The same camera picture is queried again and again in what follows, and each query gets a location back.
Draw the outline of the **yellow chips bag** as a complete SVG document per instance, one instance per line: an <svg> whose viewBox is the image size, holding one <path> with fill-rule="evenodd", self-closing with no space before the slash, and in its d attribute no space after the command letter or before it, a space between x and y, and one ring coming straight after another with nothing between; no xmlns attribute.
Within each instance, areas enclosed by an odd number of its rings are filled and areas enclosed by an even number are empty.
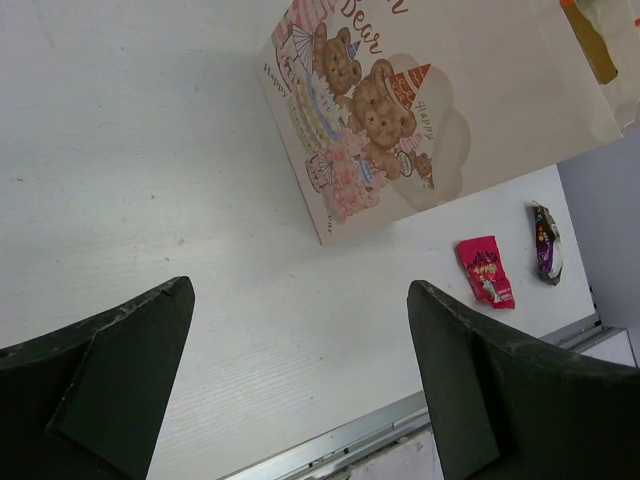
<svg viewBox="0 0 640 480"><path fill-rule="evenodd" d="M602 35L581 11L574 0L560 1L561 8L569 21L574 35L600 85L609 84L618 76L618 70L611 58Z"/></svg>

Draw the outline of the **cream paper bag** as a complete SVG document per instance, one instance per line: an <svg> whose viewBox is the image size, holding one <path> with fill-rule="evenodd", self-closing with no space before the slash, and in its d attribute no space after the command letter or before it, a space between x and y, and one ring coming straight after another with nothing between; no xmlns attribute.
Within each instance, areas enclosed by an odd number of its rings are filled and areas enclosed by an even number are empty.
<svg viewBox="0 0 640 480"><path fill-rule="evenodd" d="M293 2L255 67L320 241L619 140L639 102L639 5L576 2L609 84L560 1Z"/></svg>

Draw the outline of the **brown chocolate wrapper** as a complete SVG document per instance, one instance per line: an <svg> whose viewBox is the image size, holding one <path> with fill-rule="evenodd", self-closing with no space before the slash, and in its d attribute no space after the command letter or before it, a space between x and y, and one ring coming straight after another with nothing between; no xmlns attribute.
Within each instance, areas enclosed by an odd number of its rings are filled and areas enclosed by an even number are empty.
<svg viewBox="0 0 640 480"><path fill-rule="evenodd" d="M534 202L531 211L535 226L538 277L547 285L557 286L564 265L559 228L547 207Z"/></svg>

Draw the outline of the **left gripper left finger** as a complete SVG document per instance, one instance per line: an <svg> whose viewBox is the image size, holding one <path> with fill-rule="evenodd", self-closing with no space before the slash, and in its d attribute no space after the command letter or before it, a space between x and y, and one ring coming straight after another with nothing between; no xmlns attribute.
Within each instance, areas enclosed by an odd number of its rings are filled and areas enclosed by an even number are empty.
<svg viewBox="0 0 640 480"><path fill-rule="evenodd" d="M194 306L175 277L2 349L2 478L146 478Z"/></svg>

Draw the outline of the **red candy packet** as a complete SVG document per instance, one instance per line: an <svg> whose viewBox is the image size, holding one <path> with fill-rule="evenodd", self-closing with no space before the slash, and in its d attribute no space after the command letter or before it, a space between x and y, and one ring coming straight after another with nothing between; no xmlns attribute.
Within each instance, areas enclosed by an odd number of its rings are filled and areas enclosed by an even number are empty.
<svg viewBox="0 0 640 480"><path fill-rule="evenodd" d="M478 301L494 309L515 308L512 286L494 236L463 240L455 252Z"/></svg>

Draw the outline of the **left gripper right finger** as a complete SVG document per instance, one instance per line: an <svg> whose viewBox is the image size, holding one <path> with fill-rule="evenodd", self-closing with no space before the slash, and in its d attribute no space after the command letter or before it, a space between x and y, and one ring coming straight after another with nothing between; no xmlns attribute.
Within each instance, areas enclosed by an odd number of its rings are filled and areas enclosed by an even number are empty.
<svg viewBox="0 0 640 480"><path fill-rule="evenodd" d="M424 280L408 318L448 479L635 479L639 372L543 342Z"/></svg>

